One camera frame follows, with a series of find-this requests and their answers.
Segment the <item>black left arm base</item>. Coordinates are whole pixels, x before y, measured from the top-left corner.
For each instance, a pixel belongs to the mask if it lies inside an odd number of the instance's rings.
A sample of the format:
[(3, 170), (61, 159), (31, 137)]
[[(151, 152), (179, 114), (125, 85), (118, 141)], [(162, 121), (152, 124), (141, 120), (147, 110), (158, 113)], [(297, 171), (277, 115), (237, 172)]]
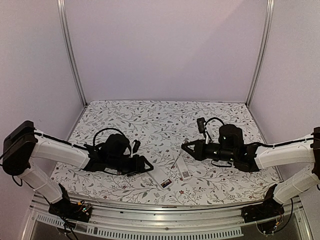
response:
[(65, 220), (75, 220), (88, 223), (92, 215), (92, 204), (84, 200), (74, 203), (68, 196), (63, 196), (56, 203), (50, 203), (48, 212)]

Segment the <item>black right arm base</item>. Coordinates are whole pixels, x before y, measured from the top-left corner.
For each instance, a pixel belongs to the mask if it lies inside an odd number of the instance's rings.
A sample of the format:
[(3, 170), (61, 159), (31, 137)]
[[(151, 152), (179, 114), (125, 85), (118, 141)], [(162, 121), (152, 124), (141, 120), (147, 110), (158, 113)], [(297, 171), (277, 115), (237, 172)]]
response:
[(245, 206), (241, 209), (241, 216), (245, 223), (262, 221), (273, 218), (273, 220), (265, 221), (257, 224), (257, 229), (265, 235), (274, 234), (280, 225), (280, 220), (275, 220), (275, 217), (285, 213), (282, 203), (274, 200), (274, 191), (277, 184), (272, 185), (263, 199), (262, 203)]

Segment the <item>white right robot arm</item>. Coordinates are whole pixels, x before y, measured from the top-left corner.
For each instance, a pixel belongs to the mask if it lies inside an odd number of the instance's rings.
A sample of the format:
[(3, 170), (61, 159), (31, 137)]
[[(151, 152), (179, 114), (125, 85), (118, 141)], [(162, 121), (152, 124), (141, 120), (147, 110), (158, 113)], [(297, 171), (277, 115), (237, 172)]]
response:
[(320, 183), (320, 129), (305, 137), (276, 144), (244, 143), (243, 131), (233, 124), (219, 128), (218, 142), (199, 139), (182, 144), (182, 150), (197, 161), (213, 160), (231, 163), (246, 173), (275, 166), (306, 163), (306, 166), (270, 192), (270, 199), (259, 206), (262, 218), (269, 218), (287, 200)]

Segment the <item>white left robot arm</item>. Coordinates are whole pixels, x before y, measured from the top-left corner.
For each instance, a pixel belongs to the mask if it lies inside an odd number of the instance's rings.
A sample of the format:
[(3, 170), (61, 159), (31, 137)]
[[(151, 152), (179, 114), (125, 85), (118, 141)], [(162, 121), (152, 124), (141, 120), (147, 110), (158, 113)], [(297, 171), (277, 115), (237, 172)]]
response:
[(63, 196), (58, 186), (43, 172), (33, 158), (51, 160), (72, 165), (86, 172), (109, 174), (115, 170), (120, 175), (134, 176), (152, 171), (154, 166), (137, 151), (140, 142), (129, 139), (120, 131), (109, 135), (107, 140), (79, 146), (47, 135), (35, 129), (32, 121), (26, 120), (3, 142), (2, 169), (10, 176), (26, 182), (43, 195), (63, 216), (74, 213), (74, 205)]

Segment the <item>white remote control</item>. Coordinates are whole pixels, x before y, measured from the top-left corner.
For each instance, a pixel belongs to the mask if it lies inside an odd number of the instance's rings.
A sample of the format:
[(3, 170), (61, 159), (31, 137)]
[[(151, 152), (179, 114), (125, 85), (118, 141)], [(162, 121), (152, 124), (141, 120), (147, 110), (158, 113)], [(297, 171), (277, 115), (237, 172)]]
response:
[(154, 166), (153, 170), (147, 173), (159, 185), (161, 190), (167, 190), (174, 184), (168, 175), (158, 166)]

